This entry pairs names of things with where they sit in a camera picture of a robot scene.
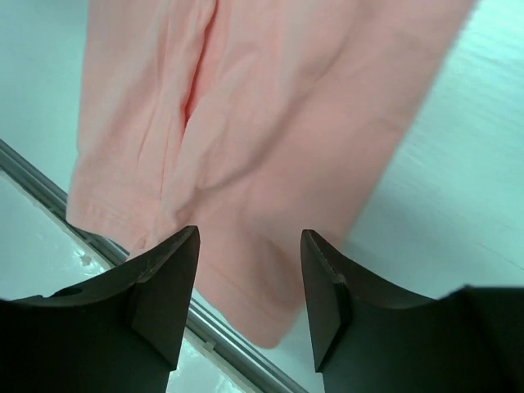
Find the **salmon pink t shirt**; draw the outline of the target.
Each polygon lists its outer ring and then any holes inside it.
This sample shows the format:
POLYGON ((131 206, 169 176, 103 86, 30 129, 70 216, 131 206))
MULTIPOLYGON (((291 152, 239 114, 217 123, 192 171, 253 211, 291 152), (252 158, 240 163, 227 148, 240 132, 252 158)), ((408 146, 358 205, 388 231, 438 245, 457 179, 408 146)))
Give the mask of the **salmon pink t shirt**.
POLYGON ((472 1, 91 1, 67 221, 140 255, 200 230, 195 286, 256 346, 303 308, 472 1))

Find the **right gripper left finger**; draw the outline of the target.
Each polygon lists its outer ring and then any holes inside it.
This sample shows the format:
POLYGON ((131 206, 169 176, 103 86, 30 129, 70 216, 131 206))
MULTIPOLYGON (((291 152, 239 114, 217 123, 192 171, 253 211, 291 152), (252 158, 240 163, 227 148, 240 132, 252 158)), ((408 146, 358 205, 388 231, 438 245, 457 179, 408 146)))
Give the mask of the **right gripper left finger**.
MULTIPOLYGON (((182 336, 156 349, 126 315, 134 279, 165 246, 176 267, 197 261, 199 231, 188 226, 120 267, 52 296, 1 303, 4 392, 163 392, 177 367, 182 336)), ((192 298, 193 284, 189 289, 192 298)))

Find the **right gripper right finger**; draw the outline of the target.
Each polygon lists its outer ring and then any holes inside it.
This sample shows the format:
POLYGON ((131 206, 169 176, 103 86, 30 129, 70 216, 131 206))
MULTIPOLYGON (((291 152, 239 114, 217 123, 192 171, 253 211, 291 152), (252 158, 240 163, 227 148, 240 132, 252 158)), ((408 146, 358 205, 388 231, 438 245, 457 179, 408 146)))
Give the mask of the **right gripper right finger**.
POLYGON ((520 392, 523 290, 421 296, 313 230, 300 257, 314 366, 327 392, 520 392))

